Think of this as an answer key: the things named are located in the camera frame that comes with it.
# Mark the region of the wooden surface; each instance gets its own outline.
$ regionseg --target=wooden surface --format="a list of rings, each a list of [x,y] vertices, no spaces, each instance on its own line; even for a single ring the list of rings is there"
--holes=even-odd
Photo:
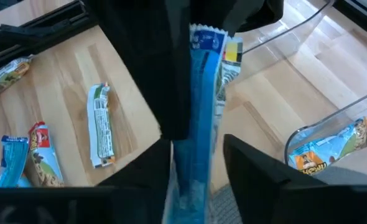
[[[48,6],[55,7],[62,1],[49,2]],[[277,24],[238,35],[250,48],[271,32],[302,22],[322,4],[322,0],[287,0],[284,18]],[[30,9],[35,16],[37,8],[48,10],[48,6],[35,5]],[[7,20],[2,12],[0,18]],[[23,16],[3,23],[26,20]],[[227,89],[214,156],[214,190],[228,183],[221,150],[224,134],[234,134],[282,160],[284,144],[293,131],[367,94],[367,33],[335,9],[329,9],[315,24],[315,29],[299,29],[243,56],[241,75]],[[291,50],[296,53],[285,58],[282,52]],[[105,81],[112,86],[118,161],[94,170],[88,158],[86,93],[92,84]],[[0,95],[0,138],[3,134],[25,135],[41,119],[50,126],[62,173],[70,185],[98,183],[159,137],[156,120],[99,27],[38,55],[31,71]]]

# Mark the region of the white and green wrapper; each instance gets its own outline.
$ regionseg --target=white and green wrapper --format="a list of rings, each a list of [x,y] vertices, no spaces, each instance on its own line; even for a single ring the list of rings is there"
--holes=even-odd
[[[86,105],[90,132],[90,158],[94,168],[104,167],[115,161],[113,135],[108,110],[107,83],[94,85],[88,93]]]

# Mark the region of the nutrition label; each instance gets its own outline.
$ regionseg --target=nutrition label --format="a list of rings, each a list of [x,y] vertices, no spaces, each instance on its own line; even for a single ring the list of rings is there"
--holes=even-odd
[[[94,99],[96,134],[98,136],[98,156],[105,158],[113,156],[112,136],[107,109],[107,92],[103,88],[100,97]]]

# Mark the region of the light wood grain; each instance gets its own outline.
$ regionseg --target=light wood grain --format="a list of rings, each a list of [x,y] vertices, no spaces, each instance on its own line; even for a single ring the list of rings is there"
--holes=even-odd
[[[0,23],[22,24],[68,1],[25,0],[0,12]],[[287,0],[279,22],[237,35],[249,49],[302,22],[323,4],[323,0]],[[29,13],[17,13],[21,10]],[[14,19],[5,17],[6,13]],[[333,8],[311,28],[297,29],[243,56],[241,75],[227,88],[213,162],[213,190],[228,183],[224,134],[234,134],[282,161],[293,131],[367,94],[367,33]],[[93,169],[88,158],[86,94],[99,82],[111,85],[117,142],[118,161],[105,169]],[[70,185],[97,184],[159,138],[156,120],[99,27],[38,55],[30,72],[0,95],[0,138],[26,135],[38,120],[50,126]]]

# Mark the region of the blue wrapper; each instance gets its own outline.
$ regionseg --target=blue wrapper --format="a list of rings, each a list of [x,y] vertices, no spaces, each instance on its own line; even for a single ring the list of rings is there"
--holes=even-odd
[[[3,136],[1,142],[0,187],[16,187],[26,164],[29,140]]]
[[[188,139],[173,141],[179,184],[175,223],[205,223],[213,151],[216,78],[227,32],[190,26],[191,119]]]

